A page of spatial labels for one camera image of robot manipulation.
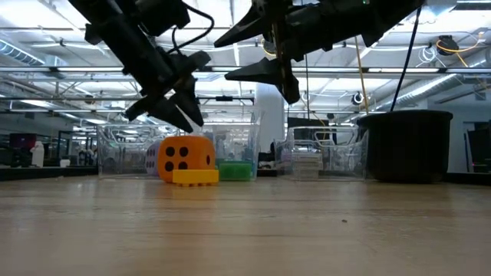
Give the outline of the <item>black bucket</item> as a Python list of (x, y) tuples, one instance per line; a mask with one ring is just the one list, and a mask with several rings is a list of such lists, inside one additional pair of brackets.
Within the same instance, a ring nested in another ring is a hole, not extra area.
[(358, 120), (367, 174), (382, 182), (430, 183), (448, 170), (450, 123), (441, 110), (397, 110)]

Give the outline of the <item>dark red monitor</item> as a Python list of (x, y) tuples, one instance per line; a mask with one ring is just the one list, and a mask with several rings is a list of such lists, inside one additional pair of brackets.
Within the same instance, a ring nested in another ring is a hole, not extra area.
[(37, 135), (35, 133), (10, 133), (9, 146), (16, 149), (31, 149), (35, 146)]

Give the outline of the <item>low clear plastic bin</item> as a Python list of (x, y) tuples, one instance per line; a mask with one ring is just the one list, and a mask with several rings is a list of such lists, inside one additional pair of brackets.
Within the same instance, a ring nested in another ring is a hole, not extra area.
[(102, 124), (97, 126), (99, 177), (112, 179), (156, 179), (145, 170), (148, 147), (157, 140), (183, 135), (166, 124)]
[(355, 181), (365, 177), (366, 139), (349, 126), (297, 126), (288, 129), (286, 140), (275, 144), (275, 168), (280, 176), (291, 179), (284, 170), (283, 153), (320, 153), (323, 170), (317, 181)]

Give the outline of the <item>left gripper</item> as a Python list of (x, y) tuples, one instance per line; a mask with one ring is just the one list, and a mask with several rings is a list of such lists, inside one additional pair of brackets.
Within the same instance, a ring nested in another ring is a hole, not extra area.
[(85, 40), (91, 44), (104, 42), (123, 64), (123, 74), (129, 74), (141, 86), (142, 98), (124, 113), (128, 120), (148, 113), (192, 133), (193, 128), (178, 106), (196, 125), (203, 126), (193, 72), (210, 62), (211, 57), (206, 52), (197, 51), (190, 56), (168, 54), (154, 46), (139, 27), (123, 15), (87, 24)]

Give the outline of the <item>orange toy block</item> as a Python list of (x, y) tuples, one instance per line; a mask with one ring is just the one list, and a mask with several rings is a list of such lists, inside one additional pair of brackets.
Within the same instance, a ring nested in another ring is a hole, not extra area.
[(214, 186), (219, 182), (216, 169), (178, 169), (173, 171), (172, 181), (182, 187)]

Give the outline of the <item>bright green toy block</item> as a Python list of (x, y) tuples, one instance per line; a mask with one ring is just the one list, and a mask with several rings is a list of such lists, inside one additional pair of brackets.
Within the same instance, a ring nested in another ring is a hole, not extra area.
[(249, 181), (252, 178), (252, 164), (242, 161), (223, 161), (219, 164), (220, 181)]

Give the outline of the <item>orange foam die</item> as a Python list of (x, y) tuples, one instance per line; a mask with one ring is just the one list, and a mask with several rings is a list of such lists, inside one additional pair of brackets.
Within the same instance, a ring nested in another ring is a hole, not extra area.
[(157, 172), (164, 182), (172, 182), (176, 169), (215, 169), (216, 153), (205, 136), (169, 136), (160, 142)]

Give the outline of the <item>purple foam die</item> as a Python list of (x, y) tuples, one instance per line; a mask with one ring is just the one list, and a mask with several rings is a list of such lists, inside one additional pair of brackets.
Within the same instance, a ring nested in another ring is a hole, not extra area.
[(161, 141), (157, 140), (152, 143), (146, 151), (144, 167), (147, 174), (150, 176), (158, 176), (157, 162), (160, 143)]

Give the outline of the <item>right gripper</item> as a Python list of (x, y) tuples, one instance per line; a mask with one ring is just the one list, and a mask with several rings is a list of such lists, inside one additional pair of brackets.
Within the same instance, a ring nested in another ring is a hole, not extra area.
[[(306, 54), (374, 30), (374, 0), (319, 0), (316, 4), (290, 5), (281, 21), (273, 22), (275, 0), (252, 0), (244, 17), (214, 42), (225, 47), (257, 35), (273, 45), (277, 57), (302, 61)], [(278, 59), (257, 63), (225, 75), (228, 81), (248, 81), (277, 87), (288, 104), (300, 100), (298, 79)]]

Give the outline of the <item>tall clear plastic bin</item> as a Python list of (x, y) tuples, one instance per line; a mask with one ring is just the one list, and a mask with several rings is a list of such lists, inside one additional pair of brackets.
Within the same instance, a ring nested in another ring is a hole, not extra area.
[(259, 159), (261, 116), (257, 110), (216, 110), (203, 113), (204, 125), (199, 133), (212, 140), (216, 153), (216, 168), (223, 161), (252, 164), (256, 179)]

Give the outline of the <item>white plastic bottle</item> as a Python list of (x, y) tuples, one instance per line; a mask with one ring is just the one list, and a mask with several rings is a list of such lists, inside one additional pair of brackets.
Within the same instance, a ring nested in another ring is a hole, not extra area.
[(36, 141), (35, 145), (30, 149), (31, 164), (35, 167), (42, 168), (44, 166), (44, 145), (41, 141)]

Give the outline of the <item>long ceiling light rail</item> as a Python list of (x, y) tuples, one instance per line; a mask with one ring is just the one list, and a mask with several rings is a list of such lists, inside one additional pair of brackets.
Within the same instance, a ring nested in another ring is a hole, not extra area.
[[(239, 67), (217, 67), (205, 66), (201, 71), (229, 73), (230, 71), (238, 70)], [(48, 73), (48, 72), (84, 72), (84, 73), (118, 73), (123, 70), (122, 67), (0, 67), (0, 72), (32, 72), (32, 73)], [(358, 72), (357, 67), (294, 67), (294, 73), (355, 73)], [(401, 73), (402, 67), (363, 67), (364, 73)], [(406, 70), (409, 74), (491, 74), (491, 67), (409, 67)]]

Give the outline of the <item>black horizontal bar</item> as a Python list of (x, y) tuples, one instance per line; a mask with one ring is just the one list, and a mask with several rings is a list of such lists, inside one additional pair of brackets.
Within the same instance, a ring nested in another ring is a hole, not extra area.
[(217, 102), (232, 102), (234, 100), (243, 102), (244, 100), (249, 100), (252, 104), (255, 103), (253, 97), (235, 97), (235, 96), (214, 96), (214, 97), (197, 97), (197, 100), (214, 100)]

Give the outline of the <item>black workbench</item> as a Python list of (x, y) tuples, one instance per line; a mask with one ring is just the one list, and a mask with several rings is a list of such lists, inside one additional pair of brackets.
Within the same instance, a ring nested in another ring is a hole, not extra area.
[(61, 176), (96, 176), (97, 174), (98, 169), (95, 166), (74, 166), (64, 168), (0, 168), (0, 182), (26, 179), (58, 178)]

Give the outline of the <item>black monitor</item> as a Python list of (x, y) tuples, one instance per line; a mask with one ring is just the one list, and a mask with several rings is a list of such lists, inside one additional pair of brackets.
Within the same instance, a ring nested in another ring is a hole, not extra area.
[(491, 173), (491, 124), (489, 122), (464, 123), (467, 162), (471, 173)]

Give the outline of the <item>white black-emblem card deck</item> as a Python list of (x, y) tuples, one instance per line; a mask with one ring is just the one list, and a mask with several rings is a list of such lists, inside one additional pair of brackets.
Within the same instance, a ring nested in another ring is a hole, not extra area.
[(318, 163), (322, 161), (322, 155), (320, 153), (283, 153), (281, 155), (281, 160)]

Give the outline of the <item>white building column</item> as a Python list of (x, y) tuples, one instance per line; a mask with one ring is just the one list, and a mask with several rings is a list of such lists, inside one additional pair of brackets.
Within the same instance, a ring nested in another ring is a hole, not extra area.
[(273, 142), (285, 138), (285, 100), (276, 86), (257, 83), (255, 107), (261, 116), (259, 149), (267, 153)]

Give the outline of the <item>silver ceiling air duct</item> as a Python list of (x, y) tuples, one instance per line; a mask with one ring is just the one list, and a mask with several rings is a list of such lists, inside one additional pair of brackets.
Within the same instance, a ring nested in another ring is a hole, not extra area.
[(465, 75), (491, 73), (491, 46), (466, 59), (468, 67), (447, 67), (444, 74), (433, 79), (419, 80), (400, 90), (396, 107), (414, 104), (420, 100), (461, 85)]
[(14, 59), (27, 66), (63, 67), (68, 63), (58, 56), (45, 55), (44, 57), (24, 51), (12, 43), (0, 38), (0, 55)]

